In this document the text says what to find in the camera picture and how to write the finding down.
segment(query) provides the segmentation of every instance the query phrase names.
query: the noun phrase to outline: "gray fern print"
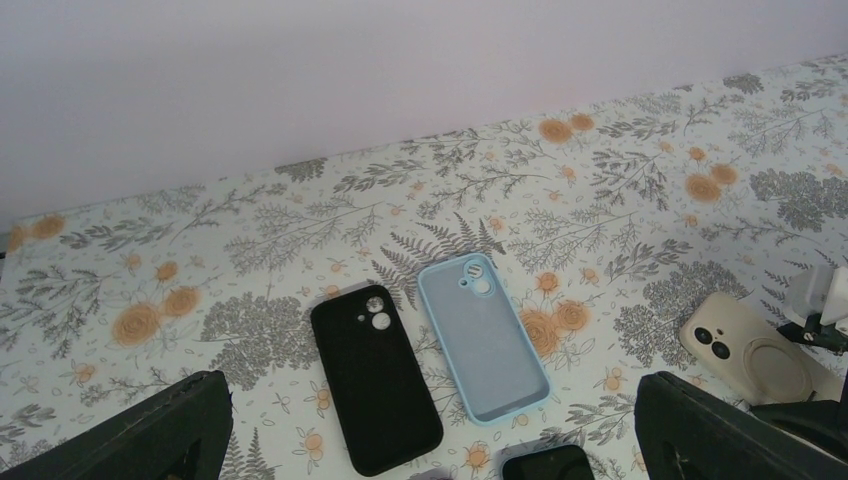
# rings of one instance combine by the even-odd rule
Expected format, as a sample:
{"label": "gray fern print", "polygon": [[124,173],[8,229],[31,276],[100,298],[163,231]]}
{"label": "gray fern print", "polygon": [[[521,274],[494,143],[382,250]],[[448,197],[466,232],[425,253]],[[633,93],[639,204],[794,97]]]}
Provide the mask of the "gray fern print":
{"label": "gray fern print", "polygon": [[444,178],[463,163],[477,159],[480,156],[477,147],[480,142],[487,140],[494,139],[483,137],[477,130],[469,128],[444,135],[407,140],[401,142],[400,150],[408,155],[416,155],[422,149],[428,150],[432,154],[433,163],[438,167],[436,175]]}
{"label": "gray fern print", "polygon": [[412,178],[412,173],[427,170],[419,160],[395,160],[391,164],[372,163],[361,175],[346,175],[333,187],[335,193],[347,193],[351,190],[364,192],[375,186],[391,187],[401,185]]}
{"label": "gray fern print", "polygon": [[608,284],[621,277],[626,277],[631,282],[641,282],[658,274],[660,265],[678,263],[680,255],[690,250],[692,246],[688,242],[678,242],[670,238],[664,240],[659,248],[637,243],[630,254],[619,254],[614,260],[610,260],[604,273],[609,278]]}
{"label": "gray fern print", "polygon": [[456,188],[442,188],[431,194],[433,200],[427,200],[418,205],[418,216],[425,220],[435,220],[436,214],[446,207],[460,208],[470,200],[477,203],[485,203],[487,195],[492,189],[498,188],[503,198],[509,198],[515,188],[530,178],[550,180],[544,175],[513,173],[506,167],[484,165],[481,175],[458,173],[457,179],[462,186]]}
{"label": "gray fern print", "polygon": [[269,368],[297,370],[318,360],[309,311],[294,297],[266,300],[247,292],[217,302],[203,321],[200,341],[223,342],[209,368],[244,390],[253,389]]}
{"label": "gray fern print", "polygon": [[539,435],[545,447],[568,443],[585,443],[587,440],[603,446],[612,440],[621,440],[629,427],[628,417],[633,414],[636,396],[618,393],[603,395],[597,405],[572,404],[566,422],[576,427],[563,432],[561,427],[548,427]]}
{"label": "gray fern print", "polygon": [[[527,273],[545,268],[563,270],[574,263],[580,252],[596,252],[607,242],[629,252],[636,243],[639,229],[633,223],[632,215],[614,215],[603,204],[575,209],[570,212],[571,218],[533,208],[525,213],[524,219],[533,235],[511,241],[509,250]],[[621,227],[618,232],[612,233],[608,228],[615,223],[621,224]]]}
{"label": "gray fern print", "polygon": [[85,269],[68,272],[59,265],[30,270],[15,290],[16,303],[0,304],[0,348],[11,351],[22,329],[32,325],[55,347],[51,358],[67,357],[82,328],[100,311],[100,291],[108,278]]}
{"label": "gray fern print", "polygon": [[403,309],[401,295],[405,295],[412,308],[416,309],[418,273],[424,267],[466,253],[480,252],[489,258],[492,257],[493,252],[506,254],[501,242],[496,241],[486,230],[483,220],[479,220],[475,232],[474,228],[458,213],[454,212],[454,216],[459,222],[458,232],[445,226],[418,223],[417,225],[428,231],[435,239],[429,240],[424,236],[407,237],[391,232],[389,236],[400,249],[389,250],[386,247],[380,247],[380,251],[389,260],[390,265],[371,260],[371,265],[379,275],[382,285],[389,290],[398,309]]}
{"label": "gray fern print", "polygon": [[817,78],[812,81],[795,82],[795,88],[783,90],[780,99],[784,102],[805,102],[811,98],[824,98],[835,95],[839,82],[829,78]]}
{"label": "gray fern print", "polygon": [[289,205],[268,204],[256,209],[259,238],[236,237],[224,246],[239,275],[276,271],[298,259],[305,248],[319,250],[339,238],[361,247],[382,219],[375,207],[358,206],[348,195],[334,195],[307,205],[305,211]]}
{"label": "gray fern print", "polygon": [[230,443],[227,444],[227,452],[224,454],[224,463],[221,465],[220,480],[274,480],[275,469],[279,465],[269,467],[268,462],[262,454],[262,445],[259,443],[259,429],[253,427],[253,438],[250,439],[250,447],[247,452],[242,452],[236,432],[230,433]]}
{"label": "gray fern print", "polygon": [[[171,237],[170,243],[173,243],[179,236],[187,230],[194,230],[200,227],[218,227],[221,225],[219,216],[224,213],[238,215],[245,205],[253,205],[259,201],[264,195],[282,195],[286,192],[287,187],[283,184],[259,185],[252,188],[244,194],[239,194],[238,190],[231,190],[224,195],[220,201],[212,199],[206,200],[200,205],[195,206],[192,211],[187,212],[190,220],[182,227],[179,227],[178,220],[170,222],[156,222],[150,217],[138,217],[136,219],[124,219],[114,225],[92,225],[85,228],[82,232],[71,232],[61,236],[62,245],[67,245],[74,250],[87,248],[95,243],[108,253],[116,252],[128,245],[147,245],[149,243],[158,242],[179,228]],[[144,200],[150,206],[146,208],[148,211],[152,208],[164,208],[159,203],[163,202],[158,194],[152,194],[153,199]],[[165,196],[169,201],[176,201],[171,196],[173,193],[167,193]]]}
{"label": "gray fern print", "polygon": [[848,217],[848,180],[770,168],[751,175],[750,185],[757,200],[777,202],[777,216],[796,230],[821,232],[826,219]]}
{"label": "gray fern print", "polygon": [[736,217],[736,224],[716,223],[701,228],[701,238],[712,242],[719,238],[728,238],[733,241],[749,240],[758,243],[765,237],[774,240],[774,246],[779,247],[789,240],[805,239],[814,242],[809,237],[792,232],[785,225],[770,218],[760,217],[757,222],[743,217]]}
{"label": "gray fern print", "polygon": [[642,293],[646,305],[621,307],[613,328],[621,347],[649,368],[657,356],[685,370],[694,363],[677,339],[680,327],[712,293],[724,292],[741,299],[750,295],[730,270],[716,262],[678,263],[668,280],[651,282]]}
{"label": "gray fern print", "polygon": [[41,427],[44,422],[56,418],[55,410],[31,403],[19,408],[9,418],[0,415],[0,445],[15,443],[27,430]]}
{"label": "gray fern print", "polygon": [[613,149],[595,152],[592,160],[601,171],[592,173],[595,200],[610,205],[624,205],[624,193],[636,192],[639,197],[656,205],[657,210],[668,210],[668,178],[657,166],[658,153],[648,156],[641,152],[619,152]]}
{"label": "gray fern print", "polygon": [[325,163],[327,163],[326,158],[316,158],[291,165],[281,165],[274,171],[279,175],[288,175],[292,182],[303,183],[307,180],[321,178],[321,175],[324,174]]}
{"label": "gray fern print", "polygon": [[28,462],[42,453],[52,449],[54,446],[47,440],[41,439],[33,443],[32,446],[27,444],[25,440],[12,443],[12,448],[9,451],[9,458],[0,456],[0,472],[4,472],[12,467],[16,467],[24,462]]}
{"label": "gray fern print", "polygon": [[146,380],[136,380],[129,377],[112,377],[106,385],[102,383],[89,385],[80,393],[80,402],[86,407],[93,407],[95,404],[104,400],[117,398],[121,405],[132,405],[187,378],[192,373],[191,370],[183,367],[180,369],[179,378],[171,380],[165,376],[162,369],[150,367]]}
{"label": "gray fern print", "polygon": [[760,77],[750,73],[727,77],[724,79],[724,86],[741,90],[742,93],[747,95],[763,91],[763,84],[760,82]]}
{"label": "gray fern print", "polygon": [[799,142],[810,133],[824,139],[832,135],[832,123],[824,109],[809,112],[795,104],[771,110],[740,108],[733,112],[733,118],[742,130],[731,132],[727,138],[751,158],[783,153],[792,142]]}
{"label": "gray fern print", "polygon": [[186,185],[172,190],[160,190],[135,197],[142,210],[151,215],[164,213],[190,213],[200,194],[206,191],[204,185]]}

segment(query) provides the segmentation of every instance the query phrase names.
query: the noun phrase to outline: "floral tablecloth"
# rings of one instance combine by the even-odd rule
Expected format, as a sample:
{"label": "floral tablecloth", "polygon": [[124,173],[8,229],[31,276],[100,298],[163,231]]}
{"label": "floral tablecloth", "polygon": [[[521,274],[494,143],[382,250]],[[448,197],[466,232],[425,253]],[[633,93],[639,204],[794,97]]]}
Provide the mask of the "floral tablecloth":
{"label": "floral tablecloth", "polygon": [[[782,323],[789,277],[848,262],[846,117],[843,55],[24,219],[0,283],[0,469],[220,369],[222,478],[355,477],[308,312],[377,282],[445,426],[385,478],[496,478],[564,442],[599,479],[645,478],[642,375],[741,403],[676,340],[699,302],[721,290]],[[471,251],[497,264],[555,386],[487,428],[416,286]]]}

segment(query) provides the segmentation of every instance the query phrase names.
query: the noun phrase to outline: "phone holder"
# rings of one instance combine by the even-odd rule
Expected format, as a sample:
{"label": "phone holder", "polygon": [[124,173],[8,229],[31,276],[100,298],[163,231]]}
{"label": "phone holder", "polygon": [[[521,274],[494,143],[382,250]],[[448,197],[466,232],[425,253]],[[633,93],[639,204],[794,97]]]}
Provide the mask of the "phone holder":
{"label": "phone holder", "polygon": [[848,351],[848,268],[820,265],[792,277],[783,313],[792,323],[777,331],[788,340]]}
{"label": "phone holder", "polygon": [[[848,268],[817,266],[793,277],[784,302],[793,323],[777,329],[788,340],[842,355],[848,351]],[[751,407],[767,423],[848,462],[848,382],[840,401],[817,400]]]}

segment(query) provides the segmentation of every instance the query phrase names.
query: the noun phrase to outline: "phone case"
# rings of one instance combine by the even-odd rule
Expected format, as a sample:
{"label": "phone case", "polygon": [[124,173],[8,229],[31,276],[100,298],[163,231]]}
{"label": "phone case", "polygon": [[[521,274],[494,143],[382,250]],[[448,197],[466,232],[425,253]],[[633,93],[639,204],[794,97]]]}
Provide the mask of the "phone case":
{"label": "phone case", "polygon": [[[706,330],[711,340],[699,340],[697,329]],[[838,377],[725,293],[707,297],[679,337],[686,350],[750,405],[838,401],[842,395]],[[701,339],[706,340],[703,332]],[[716,343],[727,347],[726,359],[717,356]]]}
{"label": "phone case", "polygon": [[[479,293],[484,284],[489,290]],[[490,425],[550,396],[550,380],[487,256],[427,267],[418,286],[472,422]]]}
{"label": "phone case", "polygon": [[[384,330],[372,323],[381,313]],[[370,477],[436,448],[442,422],[389,292],[365,287],[319,304],[311,318],[353,468]]]}
{"label": "phone case", "polygon": [[512,457],[501,467],[503,480],[594,479],[586,452],[578,445],[560,445]]}

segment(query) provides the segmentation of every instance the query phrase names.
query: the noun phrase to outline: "white wall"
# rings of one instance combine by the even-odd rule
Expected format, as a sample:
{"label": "white wall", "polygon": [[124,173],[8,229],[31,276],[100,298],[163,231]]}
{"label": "white wall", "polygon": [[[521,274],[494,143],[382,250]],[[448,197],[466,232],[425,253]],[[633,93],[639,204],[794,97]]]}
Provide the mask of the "white wall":
{"label": "white wall", "polygon": [[0,231],[846,50],[846,0],[6,0]]}

